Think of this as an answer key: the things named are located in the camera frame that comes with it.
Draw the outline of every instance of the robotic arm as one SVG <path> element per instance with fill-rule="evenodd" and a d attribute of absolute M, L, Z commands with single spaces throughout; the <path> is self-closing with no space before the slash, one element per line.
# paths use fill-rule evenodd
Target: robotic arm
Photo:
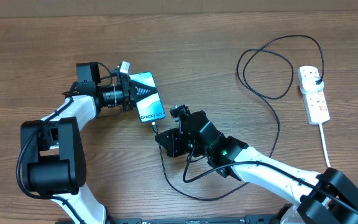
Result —
<path fill-rule="evenodd" d="M 122 106 L 124 111 L 136 107 L 141 122 L 165 117 L 150 72 L 128 75 L 130 65 L 122 62 L 109 71 L 110 76 L 100 78 L 99 64 L 77 64 L 78 81 L 63 93 L 64 104 L 51 115 L 21 126 L 22 151 L 16 169 L 19 187 L 27 196 L 56 202 L 75 223 L 114 223 L 85 181 L 86 162 L 80 137 L 85 124 L 103 107 Z M 112 84 L 113 77 L 117 77 L 116 85 Z M 105 78 L 110 79 L 110 84 L 98 85 Z M 231 176 L 262 186 L 289 201 L 293 206 L 275 217 L 278 223 L 358 224 L 358 188 L 338 170 L 328 168 L 319 174 L 275 161 L 236 138 L 225 137 L 204 111 L 190 113 L 187 106 L 181 105 L 173 107 L 170 113 L 179 121 L 179 128 L 155 137 L 167 150 L 167 156 L 189 153 L 186 170 L 193 156 L 206 156 L 213 168 L 190 180 L 184 175 L 185 182 L 216 171 L 224 178 Z M 57 155 L 40 155 L 41 151 L 56 148 Z"/>
<path fill-rule="evenodd" d="M 170 112 L 179 122 L 179 128 L 160 133 L 155 140 L 167 150 L 169 157 L 190 153 L 184 182 L 216 171 L 225 178 L 231 176 L 264 187 L 293 205 L 276 217 L 278 223 L 358 223 L 358 188 L 342 172 L 328 168 L 319 174 L 296 169 L 264 156 L 238 139 L 226 138 L 204 111 L 190 113 L 187 106 L 181 105 L 174 106 Z M 213 169 L 186 180 L 193 156 L 206 156 Z"/>
<path fill-rule="evenodd" d="M 122 62 L 102 78 L 109 78 L 110 84 L 101 86 L 99 65 L 104 66 L 99 62 L 77 64 L 78 81 L 63 93 L 66 99 L 61 107 L 41 120 L 26 121 L 21 126 L 22 152 L 16 174 L 19 187 L 30 197 L 58 203 L 75 223 L 112 222 L 85 182 L 86 162 L 80 137 L 85 124 L 102 107 L 122 106 L 124 111 L 137 107 L 141 122 L 165 117 L 150 72 L 129 75 L 130 64 Z M 117 84 L 112 84 L 113 77 L 117 77 Z M 40 151 L 57 148 L 57 155 L 40 155 Z"/>

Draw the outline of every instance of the white robotic arm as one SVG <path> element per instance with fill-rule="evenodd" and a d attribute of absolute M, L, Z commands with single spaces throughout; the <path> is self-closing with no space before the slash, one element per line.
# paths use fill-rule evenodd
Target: white robotic arm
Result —
<path fill-rule="evenodd" d="M 243 149 L 234 160 L 236 162 L 260 161 L 268 163 L 313 185 L 318 183 L 316 177 L 320 174 L 314 171 L 296 169 L 282 162 L 278 162 L 264 156 L 252 146 Z M 295 206 L 300 205 L 300 197 L 302 195 L 309 195 L 312 190 L 305 185 L 299 184 L 296 180 L 266 166 L 258 166 L 256 164 L 236 165 L 232 166 L 232 170 L 241 180 L 266 188 Z"/>
<path fill-rule="evenodd" d="M 80 95 L 80 96 L 72 96 L 73 102 L 66 108 L 63 112 L 58 114 L 56 117 L 51 119 L 50 121 L 59 121 L 62 118 L 71 118 L 75 117 L 78 123 L 79 131 L 85 126 L 85 124 L 95 118 L 96 116 L 96 105 L 94 103 L 94 98 L 92 96 Z M 69 98 L 65 99 L 65 102 L 57 109 L 57 111 L 63 108 L 68 102 Z M 55 113 L 52 113 L 44 118 L 42 121 L 45 121 L 50 116 L 53 116 Z"/>
<path fill-rule="evenodd" d="M 70 99 L 66 98 L 64 104 L 62 104 L 57 110 L 63 108 L 69 103 L 69 101 Z M 42 121 L 46 120 L 49 116 L 42 118 Z M 78 129 L 81 131 L 85 124 L 95 118 L 95 116 L 96 105 L 94 103 L 94 98 L 92 96 L 80 95 L 73 96 L 73 102 L 69 105 L 69 107 L 51 119 L 51 121 L 59 121 L 62 118 L 75 117 L 78 123 Z M 50 147 L 50 149 L 55 148 L 59 148 L 59 145 L 56 144 Z M 55 194 L 53 196 L 64 198 L 68 203 L 70 203 L 85 223 L 104 224 L 106 222 L 107 214 L 105 207 L 95 199 L 86 183 L 78 189 L 77 194 L 64 193 Z M 61 206 L 76 224 L 80 223 L 80 221 L 74 216 L 73 212 L 65 204 L 63 204 L 61 200 L 52 199 L 52 201 Z"/>

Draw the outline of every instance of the white plug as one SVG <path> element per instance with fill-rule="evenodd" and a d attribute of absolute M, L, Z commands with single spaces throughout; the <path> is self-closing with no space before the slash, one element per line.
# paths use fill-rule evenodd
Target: white plug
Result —
<path fill-rule="evenodd" d="M 318 124 L 327 167 L 331 167 L 323 132 L 323 123 L 330 119 L 323 91 L 324 82 L 321 82 L 319 85 L 316 84 L 316 80 L 319 80 L 320 76 L 318 69 L 312 66 L 300 67 L 298 69 L 298 77 L 309 124 Z"/>
<path fill-rule="evenodd" d="M 313 66 L 302 66 L 298 69 L 298 79 L 301 92 L 303 94 L 321 91 L 324 88 L 324 81 L 320 84 L 316 82 L 320 79 L 318 69 Z"/>

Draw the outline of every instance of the white cable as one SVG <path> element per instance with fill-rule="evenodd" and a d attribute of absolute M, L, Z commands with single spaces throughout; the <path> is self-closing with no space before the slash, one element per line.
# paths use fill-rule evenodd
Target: white cable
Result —
<path fill-rule="evenodd" d="M 327 167 L 331 167 L 328 159 L 327 147 L 326 147 L 326 138 L 324 137 L 323 124 L 318 123 L 318 127 L 320 128 L 321 135 L 321 143 L 323 144 L 324 157 L 326 158 Z"/>

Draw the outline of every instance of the power cord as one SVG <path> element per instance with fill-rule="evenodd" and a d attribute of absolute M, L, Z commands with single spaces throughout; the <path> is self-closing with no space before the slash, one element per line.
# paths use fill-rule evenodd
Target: power cord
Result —
<path fill-rule="evenodd" d="M 22 190 L 22 192 L 27 195 L 30 198 L 35 198 L 35 199 L 41 199 L 41 200 L 59 200 L 62 202 L 63 205 L 66 205 L 68 207 L 68 209 L 70 209 L 70 211 L 72 212 L 72 214 L 75 216 L 75 218 L 80 222 L 80 224 L 85 224 L 85 221 L 81 219 L 81 217 L 79 216 L 79 214 L 76 212 L 76 210 L 73 208 L 73 206 L 68 202 L 68 200 L 60 197 L 60 196 L 49 196 L 49 197 L 41 197 L 40 195 L 35 195 L 30 193 L 23 185 L 22 183 L 22 179 L 21 179 L 21 175 L 20 175 L 20 169 L 21 169 L 21 165 L 22 165 L 22 161 L 23 161 L 23 156 L 27 150 L 27 148 L 29 147 L 29 144 L 31 142 L 31 140 L 33 140 L 33 138 L 37 135 L 37 133 L 43 128 L 43 126 L 45 124 L 47 124 L 49 121 L 51 121 L 52 119 L 54 119 L 56 116 L 58 116 L 60 113 L 62 113 L 65 109 L 67 109 L 73 102 L 73 98 L 71 97 L 72 93 L 75 91 L 77 82 L 74 82 L 71 85 L 70 91 L 69 91 L 69 102 L 67 104 L 65 104 L 62 108 L 60 108 L 59 110 L 56 110 L 54 112 L 54 114 L 50 115 L 47 119 L 45 119 L 45 121 L 40 122 L 40 124 L 38 125 L 37 129 L 30 135 L 30 137 L 28 138 L 28 140 L 25 142 L 23 150 L 21 151 L 21 153 L 19 154 L 19 158 L 17 159 L 17 164 L 16 164 L 16 181 L 17 184 L 19 185 L 19 188 Z"/>
<path fill-rule="evenodd" d="M 305 37 L 305 38 L 308 38 L 308 39 L 311 39 L 318 47 L 319 49 L 319 52 L 320 52 L 320 56 L 321 56 L 321 64 L 322 64 L 322 72 L 321 72 L 321 78 L 316 81 L 317 84 L 320 84 L 322 81 L 323 81 L 323 76 L 324 76 L 324 56 L 323 56 L 323 50 L 321 50 L 321 47 L 320 45 L 318 44 L 318 42 L 310 37 L 310 36 L 307 36 L 307 35 L 286 35 L 286 36 L 283 36 L 283 37 L 278 37 L 276 39 L 273 39 L 271 40 L 270 42 L 268 42 L 267 44 L 263 45 L 261 48 L 259 49 L 248 49 L 246 50 L 244 53 L 242 53 L 242 55 L 240 56 L 240 59 L 237 63 L 237 67 L 236 67 L 236 75 L 238 77 L 238 80 L 240 81 L 240 83 L 246 88 L 248 89 L 249 91 L 251 91 L 253 94 L 257 95 L 259 98 L 261 98 L 266 104 L 267 106 L 272 110 L 273 114 L 274 114 L 274 117 L 277 121 L 277 135 L 276 135 L 276 138 L 274 140 L 274 143 L 273 143 L 273 148 L 272 150 L 270 151 L 270 155 L 269 157 L 272 156 L 273 154 L 273 151 L 275 149 L 275 146 L 276 146 L 276 143 L 277 143 L 277 140 L 278 140 L 278 136 L 280 135 L 280 119 L 278 118 L 278 115 L 276 114 L 275 110 L 273 109 L 272 105 L 270 105 L 270 103 L 266 100 L 266 99 L 269 99 L 269 100 L 278 100 L 278 99 L 281 99 L 283 98 L 287 93 L 288 91 L 290 90 L 291 86 L 292 86 L 292 82 L 293 82 L 293 66 L 291 64 L 291 62 L 289 61 L 289 59 L 287 59 L 286 57 L 284 57 L 283 55 L 277 53 L 277 52 L 274 52 L 274 51 L 271 51 L 271 50 L 264 50 L 264 48 L 266 48 L 268 45 L 270 45 L 272 42 L 275 42 L 276 40 L 280 40 L 280 39 L 284 39 L 284 38 L 288 38 L 288 37 Z M 247 53 L 247 52 L 251 52 L 251 51 L 255 51 L 255 53 L 250 57 L 250 59 L 248 59 L 246 65 L 244 66 L 243 70 L 242 70 L 242 77 L 244 79 L 244 82 L 241 80 L 240 78 L 240 75 L 239 75 L 239 66 L 240 66 L 240 63 L 241 63 L 241 60 L 243 58 L 243 56 Z M 284 93 L 280 96 L 266 96 L 266 95 L 263 95 L 261 93 L 259 93 L 258 91 L 254 90 L 250 85 L 249 83 L 247 82 L 247 79 L 246 79 L 246 68 L 249 64 L 249 62 L 255 57 L 255 55 L 257 55 L 259 52 L 266 52 L 266 53 L 270 53 L 270 54 L 274 54 L 276 56 L 279 56 L 281 57 L 282 59 L 284 59 L 290 66 L 291 66 L 291 81 L 290 81 L 290 84 L 288 85 L 288 88 L 284 91 Z"/>
<path fill-rule="evenodd" d="M 320 136 L 321 136 L 321 143 L 323 144 L 324 158 L 326 159 L 327 167 L 331 167 L 331 164 L 329 163 L 329 159 L 328 159 L 328 152 L 327 152 L 327 146 L 326 146 L 326 138 L 324 137 L 323 124 L 318 123 L 318 128 L 320 129 Z"/>

